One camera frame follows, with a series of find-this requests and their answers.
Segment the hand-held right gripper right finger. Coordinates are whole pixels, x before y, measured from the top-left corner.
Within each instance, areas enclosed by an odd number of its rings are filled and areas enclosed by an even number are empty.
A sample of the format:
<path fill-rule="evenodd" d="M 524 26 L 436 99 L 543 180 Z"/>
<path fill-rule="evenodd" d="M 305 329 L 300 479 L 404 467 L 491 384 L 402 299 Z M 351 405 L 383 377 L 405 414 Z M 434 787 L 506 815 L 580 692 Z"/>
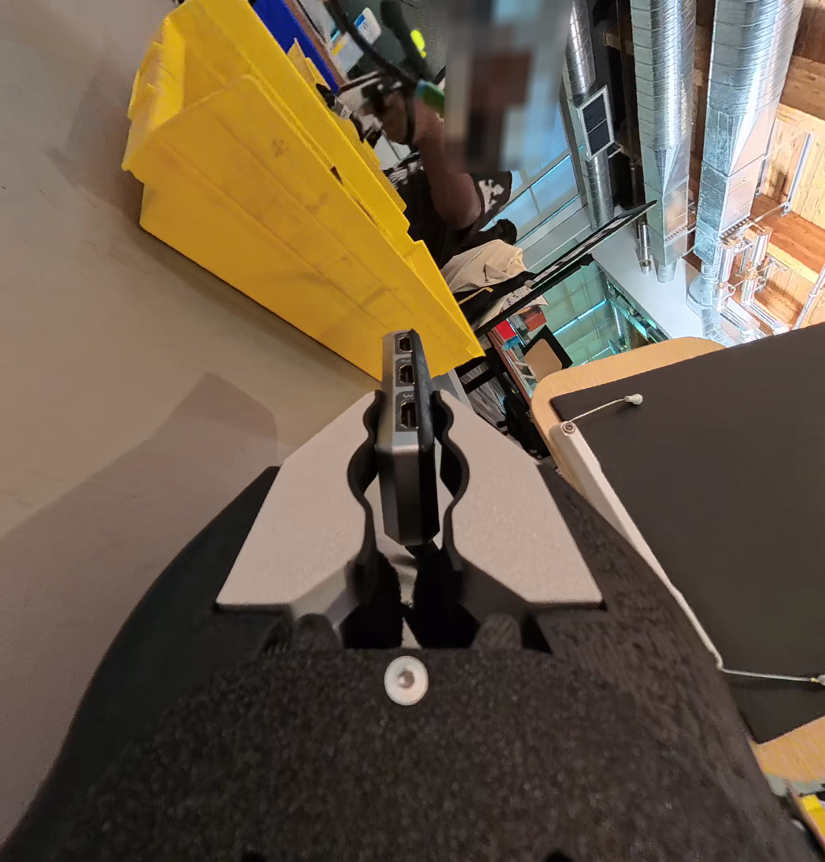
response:
<path fill-rule="evenodd" d="M 443 548 L 476 620 L 601 606 L 603 596 L 537 462 L 446 391 L 433 395 Z"/>

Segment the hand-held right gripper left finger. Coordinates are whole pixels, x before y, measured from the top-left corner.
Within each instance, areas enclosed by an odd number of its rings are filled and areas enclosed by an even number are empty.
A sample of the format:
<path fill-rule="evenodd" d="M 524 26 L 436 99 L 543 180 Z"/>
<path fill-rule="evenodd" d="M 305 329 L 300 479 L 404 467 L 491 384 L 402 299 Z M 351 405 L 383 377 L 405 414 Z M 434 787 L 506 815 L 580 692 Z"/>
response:
<path fill-rule="evenodd" d="M 327 616 L 338 625 L 379 583 L 372 418 L 362 396 L 281 464 L 216 599 L 220 609 Z"/>

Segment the black adapter hub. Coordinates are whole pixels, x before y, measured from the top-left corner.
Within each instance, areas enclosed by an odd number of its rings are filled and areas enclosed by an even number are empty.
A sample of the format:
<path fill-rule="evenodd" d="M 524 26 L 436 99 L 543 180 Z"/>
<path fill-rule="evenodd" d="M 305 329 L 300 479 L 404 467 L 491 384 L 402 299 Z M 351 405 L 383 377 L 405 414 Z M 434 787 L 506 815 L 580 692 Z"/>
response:
<path fill-rule="evenodd" d="M 432 395 L 419 335 L 387 334 L 375 460 L 385 533 L 407 548 L 428 545 L 440 530 Z"/>

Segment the black chair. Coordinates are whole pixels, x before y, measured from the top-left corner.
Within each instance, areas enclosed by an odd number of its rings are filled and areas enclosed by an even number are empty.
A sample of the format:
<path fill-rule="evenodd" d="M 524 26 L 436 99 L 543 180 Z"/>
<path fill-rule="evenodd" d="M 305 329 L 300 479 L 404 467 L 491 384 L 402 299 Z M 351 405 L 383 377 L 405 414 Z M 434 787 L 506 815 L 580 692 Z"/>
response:
<path fill-rule="evenodd" d="M 531 415 L 531 396 L 501 347 L 486 339 L 483 356 L 457 366 L 463 394 L 472 410 L 537 461 L 552 461 Z"/>

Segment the wooden table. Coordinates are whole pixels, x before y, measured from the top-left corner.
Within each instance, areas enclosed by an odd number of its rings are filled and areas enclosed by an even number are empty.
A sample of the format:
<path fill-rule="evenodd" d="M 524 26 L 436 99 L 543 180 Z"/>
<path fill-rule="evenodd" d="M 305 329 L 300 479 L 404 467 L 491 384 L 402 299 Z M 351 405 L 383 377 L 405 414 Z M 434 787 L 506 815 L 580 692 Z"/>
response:
<path fill-rule="evenodd" d="M 667 582 L 667 587 L 678 593 L 678 601 L 694 617 L 701 639 L 730 681 L 732 695 L 756 742 L 755 750 L 763 770 L 790 782 L 801 792 L 819 792 L 825 789 L 825 687 L 811 682 L 810 678 L 825 672 L 793 677 L 724 667 L 718 648 L 618 501 L 590 446 L 581 440 L 579 418 L 584 415 L 564 420 L 549 401 L 551 396 L 612 383 L 724 348 L 727 347 L 699 337 L 668 339 L 550 373 L 538 383 L 532 396 L 532 420 L 562 476 L 640 553 Z M 586 415 L 612 405 L 639 406 L 643 402 L 639 394 L 619 396 Z"/>

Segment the black table mat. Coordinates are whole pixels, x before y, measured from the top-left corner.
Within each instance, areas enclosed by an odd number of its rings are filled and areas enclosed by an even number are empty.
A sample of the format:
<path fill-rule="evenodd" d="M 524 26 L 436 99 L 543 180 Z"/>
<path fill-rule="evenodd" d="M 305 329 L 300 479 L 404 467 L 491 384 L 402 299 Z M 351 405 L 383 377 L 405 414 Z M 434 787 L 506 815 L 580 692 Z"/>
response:
<path fill-rule="evenodd" d="M 825 672 L 825 322 L 549 401 L 724 667 Z"/>

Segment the cream cloth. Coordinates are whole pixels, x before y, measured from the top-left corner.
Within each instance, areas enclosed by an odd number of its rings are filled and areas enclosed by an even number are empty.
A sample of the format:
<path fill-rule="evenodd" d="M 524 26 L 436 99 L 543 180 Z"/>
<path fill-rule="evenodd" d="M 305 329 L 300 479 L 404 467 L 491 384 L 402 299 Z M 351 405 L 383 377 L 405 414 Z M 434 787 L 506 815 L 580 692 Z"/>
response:
<path fill-rule="evenodd" d="M 522 249 L 502 240 L 459 253 L 441 268 L 443 279 L 458 304 L 525 272 Z"/>

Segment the yellow plastic bin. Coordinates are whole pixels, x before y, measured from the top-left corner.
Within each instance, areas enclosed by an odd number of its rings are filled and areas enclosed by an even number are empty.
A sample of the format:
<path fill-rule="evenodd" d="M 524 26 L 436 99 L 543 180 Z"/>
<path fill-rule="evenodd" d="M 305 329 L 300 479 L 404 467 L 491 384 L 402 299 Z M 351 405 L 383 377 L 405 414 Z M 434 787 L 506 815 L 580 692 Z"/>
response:
<path fill-rule="evenodd" d="M 374 378 L 413 329 L 432 374 L 483 355 L 433 258 L 391 239 L 251 75 L 131 149 L 149 233 Z"/>
<path fill-rule="evenodd" d="M 128 157 L 152 128 L 244 75 L 254 77 L 280 105 L 391 239 L 408 231 L 404 204 L 373 149 L 352 119 L 327 105 L 311 60 L 298 46 L 284 53 L 246 2 L 186 2 L 162 21 L 133 83 L 123 169 L 137 178 Z"/>

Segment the metal pipes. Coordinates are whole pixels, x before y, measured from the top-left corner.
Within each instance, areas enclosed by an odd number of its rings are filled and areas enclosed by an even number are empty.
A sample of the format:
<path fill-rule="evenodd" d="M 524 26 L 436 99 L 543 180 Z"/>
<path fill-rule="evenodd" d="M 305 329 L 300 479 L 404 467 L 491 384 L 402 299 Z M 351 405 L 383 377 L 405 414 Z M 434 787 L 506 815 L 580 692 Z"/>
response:
<path fill-rule="evenodd" d="M 772 233 L 770 226 L 750 224 L 744 230 L 729 232 L 720 242 L 713 307 L 739 342 L 781 335 L 791 329 L 759 299 L 776 265 L 768 253 Z"/>

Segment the small yellow object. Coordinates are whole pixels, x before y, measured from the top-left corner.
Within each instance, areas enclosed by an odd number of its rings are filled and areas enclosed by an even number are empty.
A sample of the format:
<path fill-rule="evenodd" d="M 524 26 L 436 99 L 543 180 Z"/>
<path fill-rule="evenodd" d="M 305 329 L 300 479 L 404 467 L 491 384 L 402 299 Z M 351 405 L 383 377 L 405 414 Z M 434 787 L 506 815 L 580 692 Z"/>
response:
<path fill-rule="evenodd" d="M 790 802 L 801 826 L 825 858 L 825 801 L 813 794 L 800 796 L 790 792 Z"/>

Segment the small grey vent panel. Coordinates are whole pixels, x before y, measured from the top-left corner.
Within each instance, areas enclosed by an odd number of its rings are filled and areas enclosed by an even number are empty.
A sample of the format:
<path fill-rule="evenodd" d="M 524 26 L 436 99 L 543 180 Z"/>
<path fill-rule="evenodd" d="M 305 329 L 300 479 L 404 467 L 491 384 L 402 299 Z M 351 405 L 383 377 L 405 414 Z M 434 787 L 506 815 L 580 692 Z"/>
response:
<path fill-rule="evenodd" d="M 582 155 L 591 161 L 607 155 L 614 144 L 611 100 L 607 86 L 593 92 L 576 108 L 582 139 Z"/>

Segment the blue plastic bin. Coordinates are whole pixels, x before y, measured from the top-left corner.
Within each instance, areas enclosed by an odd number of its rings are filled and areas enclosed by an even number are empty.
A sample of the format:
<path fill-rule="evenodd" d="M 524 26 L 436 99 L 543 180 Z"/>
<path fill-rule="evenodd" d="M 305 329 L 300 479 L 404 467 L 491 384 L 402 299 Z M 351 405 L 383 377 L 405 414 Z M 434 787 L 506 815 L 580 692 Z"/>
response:
<path fill-rule="evenodd" d="M 331 16 L 319 2 L 250 1 L 250 5 L 284 53 L 297 44 L 325 85 L 338 90 L 345 75 L 333 59 Z"/>

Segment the silver ventilation duct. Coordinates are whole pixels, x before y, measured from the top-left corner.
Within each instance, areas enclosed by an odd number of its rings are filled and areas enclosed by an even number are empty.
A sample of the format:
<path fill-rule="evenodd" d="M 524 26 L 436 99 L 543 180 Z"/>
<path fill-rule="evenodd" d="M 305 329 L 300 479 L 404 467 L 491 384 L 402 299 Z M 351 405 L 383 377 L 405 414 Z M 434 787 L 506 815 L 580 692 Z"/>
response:
<path fill-rule="evenodd" d="M 661 283 L 687 253 L 695 1 L 632 1 L 637 124 L 650 250 Z"/>
<path fill-rule="evenodd" d="M 606 151 L 595 156 L 588 155 L 579 111 L 580 106 L 600 90 L 594 65 L 587 2 L 572 2 L 563 80 L 590 224 L 593 229 L 598 229 L 612 220 L 614 210 L 608 156 Z"/>
<path fill-rule="evenodd" d="M 719 310 L 724 236 L 751 213 L 790 66 L 802 1 L 718 1 L 711 27 L 703 154 L 694 254 L 687 289 L 706 339 L 742 341 Z"/>

